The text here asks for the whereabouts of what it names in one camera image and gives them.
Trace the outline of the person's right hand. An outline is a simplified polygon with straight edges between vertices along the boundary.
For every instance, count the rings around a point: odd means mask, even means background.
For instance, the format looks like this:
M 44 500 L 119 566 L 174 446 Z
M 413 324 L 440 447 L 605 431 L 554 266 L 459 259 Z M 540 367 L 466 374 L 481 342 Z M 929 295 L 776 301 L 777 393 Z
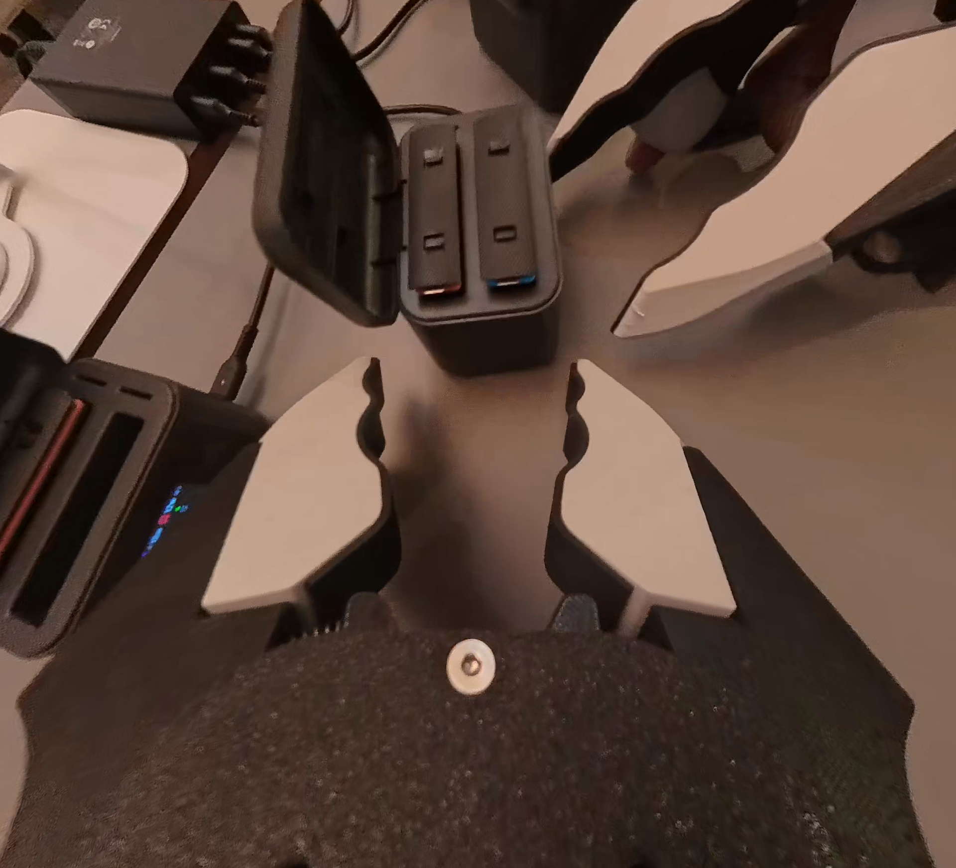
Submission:
M 779 151 L 808 97 L 828 76 L 843 23 L 855 0 L 806 0 L 793 30 L 747 73 L 742 93 L 751 120 Z

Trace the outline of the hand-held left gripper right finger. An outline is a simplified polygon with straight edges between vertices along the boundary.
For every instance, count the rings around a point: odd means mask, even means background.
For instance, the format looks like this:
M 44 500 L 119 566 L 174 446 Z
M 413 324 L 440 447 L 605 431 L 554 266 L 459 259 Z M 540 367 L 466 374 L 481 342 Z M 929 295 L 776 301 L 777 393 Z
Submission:
M 650 637 L 657 618 L 690 632 L 733 626 L 737 601 L 679 435 L 591 360 L 570 367 L 564 465 L 544 564 L 595 628 Z

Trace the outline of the black charging hub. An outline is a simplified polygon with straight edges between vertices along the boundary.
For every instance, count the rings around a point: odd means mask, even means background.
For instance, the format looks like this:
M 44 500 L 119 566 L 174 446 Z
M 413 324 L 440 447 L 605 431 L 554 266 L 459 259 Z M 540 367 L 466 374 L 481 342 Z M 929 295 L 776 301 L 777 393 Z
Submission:
M 78 120 L 205 143 L 249 122 L 271 53 L 232 0 L 88 0 L 30 81 Z

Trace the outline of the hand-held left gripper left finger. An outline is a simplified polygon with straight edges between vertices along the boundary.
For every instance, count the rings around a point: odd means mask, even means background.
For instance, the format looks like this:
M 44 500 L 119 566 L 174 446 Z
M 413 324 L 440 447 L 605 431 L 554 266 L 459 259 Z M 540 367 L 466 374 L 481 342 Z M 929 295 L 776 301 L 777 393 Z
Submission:
M 400 527 L 380 414 L 379 359 L 355 359 L 263 436 L 202 607 L 292 606 L 311 628 L 397 575 Z

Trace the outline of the blue-tabbed black battery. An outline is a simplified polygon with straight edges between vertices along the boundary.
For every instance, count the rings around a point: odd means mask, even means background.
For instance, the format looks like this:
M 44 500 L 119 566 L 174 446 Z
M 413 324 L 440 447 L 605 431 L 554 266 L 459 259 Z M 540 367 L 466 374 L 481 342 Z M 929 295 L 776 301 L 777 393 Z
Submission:
M 538 262 L 520 110 L 484 113 L 474 121 L 473 138 L 480 277 L 492 292 L 529 287 Z

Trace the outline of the orange-tabbed black battery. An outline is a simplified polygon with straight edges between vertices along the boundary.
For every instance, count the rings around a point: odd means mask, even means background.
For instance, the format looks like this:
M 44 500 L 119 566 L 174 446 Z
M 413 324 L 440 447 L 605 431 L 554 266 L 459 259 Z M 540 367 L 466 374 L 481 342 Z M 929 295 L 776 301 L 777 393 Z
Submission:
M 424 299 L 463 287 L 460 168 L 456 126 L 437 121 L 408 143 L 409 287 Z
M 10 552 L 11 546 L 23 530 L 30 513 L 47 489 L 58 469 L 66 450 L 80 429 L 88 405 L 80 399 L 70 399 L 60 418 L 50 441 L 45 445 L 41 456 L 25 483 L 19 487 L 11 508 L 3 518 L 1 530 L 1 559 Z

